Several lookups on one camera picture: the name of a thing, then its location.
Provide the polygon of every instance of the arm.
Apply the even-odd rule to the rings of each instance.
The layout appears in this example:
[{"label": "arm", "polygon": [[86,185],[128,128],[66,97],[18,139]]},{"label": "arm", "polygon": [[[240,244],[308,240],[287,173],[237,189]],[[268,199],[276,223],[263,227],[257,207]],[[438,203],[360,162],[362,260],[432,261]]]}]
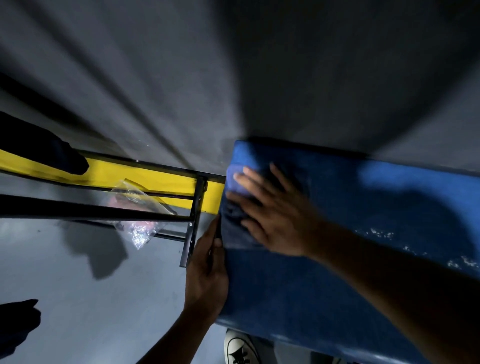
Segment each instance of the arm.
[{"label": "arm", "polygon": [[210,326],[220,314],[228,293],[225,252],[220,239],[214,239],[218,218],[198,240],[187,266],[185,305],[171,329],[138,364],[192,361]]},{"label": "arm", "polygon": [[431,362],[478,362],[480,282],[325,221],[275,166],[271,170],[285,191],[248,168],[236,176],[262,206],[228,194],[253,218],[242,224],[258,242],[338,274]]}]

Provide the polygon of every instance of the clear plastic bag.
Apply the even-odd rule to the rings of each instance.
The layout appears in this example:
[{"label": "clear plastic bag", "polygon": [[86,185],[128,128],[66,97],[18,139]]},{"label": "clear plastic bag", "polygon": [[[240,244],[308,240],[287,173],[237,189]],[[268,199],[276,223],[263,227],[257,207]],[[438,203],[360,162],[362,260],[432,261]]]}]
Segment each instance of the clear plastic bag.
[{"label": "clear plastic bag", "polygon": [[[104,206],[157,212],[160,214],[176,214],[163,201],[140,191],[126,180],[120,182],[102,203]],[[109,221],[123,240],[132,242],[140,249],[168,223],[164,221]]]}]

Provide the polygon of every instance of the person's left hand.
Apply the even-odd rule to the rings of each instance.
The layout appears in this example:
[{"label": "person's left hand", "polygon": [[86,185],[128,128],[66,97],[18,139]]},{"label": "person's left hand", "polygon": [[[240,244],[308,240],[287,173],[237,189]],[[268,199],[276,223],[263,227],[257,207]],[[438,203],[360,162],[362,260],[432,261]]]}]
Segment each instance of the person's left hand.
[{"label": "person's left hand", "polygon": [[198,239],[187,265],[184,310],[195,307],[214,323],[227,300],[228,276],[225,251],[220,239],[214,239],[218,216]]}]

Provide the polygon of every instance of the blue padded surface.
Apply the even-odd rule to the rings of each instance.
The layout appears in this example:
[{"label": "blue padded surface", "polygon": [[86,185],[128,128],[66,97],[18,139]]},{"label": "blue padded surface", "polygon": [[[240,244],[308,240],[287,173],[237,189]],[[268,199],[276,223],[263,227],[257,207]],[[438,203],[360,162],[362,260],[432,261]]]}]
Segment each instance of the blue padded surface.
[{"label": "blue padded surface", "polygon": [[[232,165],[308,171],[310,199],[357,234],[480,277],[480,178],[237,141]],[[229,190],[227,180],[225,190]],[[346,283],[305,258],[227,250],[218,323],[361,363],[427,363]]]}]

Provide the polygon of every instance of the forearm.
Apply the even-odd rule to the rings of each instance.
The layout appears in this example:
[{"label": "forearm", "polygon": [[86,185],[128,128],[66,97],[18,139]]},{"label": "forearm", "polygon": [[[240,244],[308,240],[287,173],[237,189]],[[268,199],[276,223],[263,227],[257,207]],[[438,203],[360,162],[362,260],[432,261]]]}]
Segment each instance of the forearm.
[{"label": "forearm", "polygon": [[201,307],[184,310],[138,364],[189,364],[212,323]]},{"label": "forearm", "polygon": [[340,227],[325,234],[307,256],[348,282],[429,360],[477,361],[478,281]]}]

